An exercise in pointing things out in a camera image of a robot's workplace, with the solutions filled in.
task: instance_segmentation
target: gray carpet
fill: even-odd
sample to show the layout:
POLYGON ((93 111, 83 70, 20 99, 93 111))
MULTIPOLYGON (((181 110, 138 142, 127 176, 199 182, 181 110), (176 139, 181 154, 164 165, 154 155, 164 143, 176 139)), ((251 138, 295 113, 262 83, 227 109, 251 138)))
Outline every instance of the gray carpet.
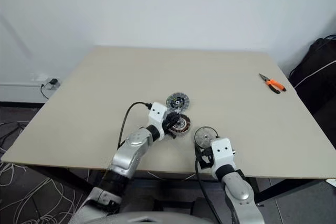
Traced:
MULTIPOLYGON (((0 123, 10 121, 29 121, 38 112, 36 109, 19 109, 19 108, 0 108, 0 123)), ((6 134, 15 128, 15 125, 0 126, 0 136, 6 134)), ((3 148, 7 149, 15 141, 19 131, 8 138, 3 148)), ((87 170, 71 170, 78 176, 83 178, 87 175, 87 170)), ((1 184, 7 184, 11 178, 11 171, 3 173, 0 177, 1 184)), ((36 185, 46 179, 45 176, 27 168, 14 167, 13 181, 9 186, 0 187, 0 209, 10 203, 22 199, 30 190, 36 185)), ((257 179, 261 190, 270 186, 268 179, 257 179)), ((273 179, 275 184, 280 180, 273 179)), ((65 196, 70 200, 74 197, 74 191, 70 188, 64 187, 65 196)), ((223 223, 231 223, 230 211, 224 202, 224 192, 220 189, 208 191, 210 199, 213 201, 215 208, 223 223)), ((158 200, 180 200, 193 201, 197 197, 202 197, 202 192, 197 189, 148 189, 148 188, 128 188, 123 205, 126 205, 132 199, 141 195, 152 195, 158 200)), ((76 192, 75 204, 78 202, 80 193, 76 192)), ((22 209, 18 220, 13 220, 15 210, 18 204, 7 207, 0 211, 1 224, 21 224, 29 219, 37 219, 39 215, 46 214, 60 199, 60 195, 55 190, 52 182, 46 184, 39 190, 32 199, 28 200, 25 207, 22 209)), ((281 211, 283 222, 290 223, 336 223, 336 188, 322 182, 297 193, 280 198, 277 200, 279 209, 281 211)), ((70 202, 63 199, 58 207, 50 213, 55 216, 55 220, 59 222, 70 207, 70 202)), ((259 207, 266 223, 281 223, 279 212, 277 210, 275 201, 270 201, 259 207)), ((188 213, 186 209, 165 209, 165 211, 176 211, 188 213)), ((67 223, 70 216, 68 216, 62 223, 67 223)))

